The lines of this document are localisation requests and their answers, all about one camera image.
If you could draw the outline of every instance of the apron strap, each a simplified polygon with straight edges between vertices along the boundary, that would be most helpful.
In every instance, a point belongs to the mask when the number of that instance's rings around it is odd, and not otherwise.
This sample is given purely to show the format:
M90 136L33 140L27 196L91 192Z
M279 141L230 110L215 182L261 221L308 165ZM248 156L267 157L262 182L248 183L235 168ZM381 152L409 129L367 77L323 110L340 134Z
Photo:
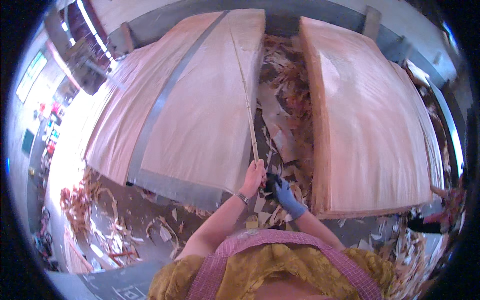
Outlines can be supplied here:
M189 290L187 299L215 299L229 256L263 244L303 244L319 249L330 263L345 276L363 300L382 298L380 290L370 276L345 254L333 249L318 238L303 232L275 229L250 229L223 241L215 253L208 255Z

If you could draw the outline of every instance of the person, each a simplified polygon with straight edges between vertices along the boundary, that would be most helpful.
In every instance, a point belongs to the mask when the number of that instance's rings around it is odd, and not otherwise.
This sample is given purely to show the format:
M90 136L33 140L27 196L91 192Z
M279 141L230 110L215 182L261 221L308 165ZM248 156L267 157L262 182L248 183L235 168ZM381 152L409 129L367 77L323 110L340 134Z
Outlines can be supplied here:
M393 266L376 254L347 249L295 200L289 184L277 197L301 232L244 229L234 225L266 171L248 167L239 193L229 198L192 236L175 261L154 276L148 299L381 299Z
M408 221L408 228L413 231L424 233L449 233L455 228L455 223L461 214L465 198L465 189L463 188L463 174L458 179L458 187L442 190L433 185L430 189L442 198L443 210L436 214L431 214L425 218L415 216Z

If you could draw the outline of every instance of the bamboo stick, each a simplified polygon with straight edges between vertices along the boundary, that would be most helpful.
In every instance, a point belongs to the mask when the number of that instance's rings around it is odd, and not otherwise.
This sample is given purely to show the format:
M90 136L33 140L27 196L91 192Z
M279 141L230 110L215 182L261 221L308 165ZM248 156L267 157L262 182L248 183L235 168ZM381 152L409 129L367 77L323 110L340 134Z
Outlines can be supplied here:
M226 17L228 21L228 30L230 31L230 37L232 38L233 48L235 49L235 56L237 57L237 62L240 68L241 79L243 81L243 90L245 91L245 102L247 103L248 124L250 126L250 137L252 139L253 158L255 159L255 163L257 163L258 161L257 139L255 137L255 129L253 127L252 108L250 107L250 101L248 99L247 83L245 82L245 76L243 75L243 70L241 68L240 58L237 53L237 46L235 45L235 40L233 39L233 34L230 27L230 20L228 19L228 15Z

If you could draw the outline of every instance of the yellow shirt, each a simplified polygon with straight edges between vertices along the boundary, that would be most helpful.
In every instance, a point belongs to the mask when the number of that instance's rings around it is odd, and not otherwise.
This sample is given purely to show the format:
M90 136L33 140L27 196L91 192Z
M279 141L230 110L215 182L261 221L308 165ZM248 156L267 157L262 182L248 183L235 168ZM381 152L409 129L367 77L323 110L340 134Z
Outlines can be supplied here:
M394 277L393 266L378 255L361 249L343 253L378 284L385 297ZM204 258L189 255L166 265L155 274L149 300L185 299ZM318 294L335 299L359 299L346 277L317 249L306 245L268 244L249 248L230 257L216 299L253 300L265 280L292 274L308 282Z

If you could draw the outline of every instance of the metal band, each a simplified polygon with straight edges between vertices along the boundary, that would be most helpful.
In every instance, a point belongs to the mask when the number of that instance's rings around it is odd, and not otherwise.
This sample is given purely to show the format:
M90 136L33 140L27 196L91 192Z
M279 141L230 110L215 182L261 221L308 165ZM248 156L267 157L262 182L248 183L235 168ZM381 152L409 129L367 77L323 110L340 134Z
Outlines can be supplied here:
M245 204L247 204L247 205L248 205L248 198L247 198L247 197L245 197L245 195L244 195L244 194L242 194L241 192L239 192L239 193L236 193L236 194L235 194L235 196L239 197L239 198L240 198L242 201L244 201L244 202L245 202Z

